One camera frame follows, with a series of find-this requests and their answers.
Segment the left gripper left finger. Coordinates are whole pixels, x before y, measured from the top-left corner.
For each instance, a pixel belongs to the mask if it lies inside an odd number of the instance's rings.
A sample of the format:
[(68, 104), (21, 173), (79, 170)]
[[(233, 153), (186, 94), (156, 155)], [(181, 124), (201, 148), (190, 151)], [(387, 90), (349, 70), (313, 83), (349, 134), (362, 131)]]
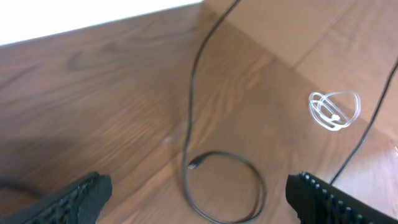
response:
[(91, 172), (54, 194), (1, 219), (1, 224), (95, 224), (112, 196), (109, 175)]

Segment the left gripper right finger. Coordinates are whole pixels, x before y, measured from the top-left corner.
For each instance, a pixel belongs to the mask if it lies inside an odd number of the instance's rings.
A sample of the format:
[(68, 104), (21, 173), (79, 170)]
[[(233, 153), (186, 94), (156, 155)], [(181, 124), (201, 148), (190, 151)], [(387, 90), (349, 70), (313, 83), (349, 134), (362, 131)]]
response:
[(397, 224), (395, 218), (308, 172), (288, 176), (285, 197), (305, 224)]

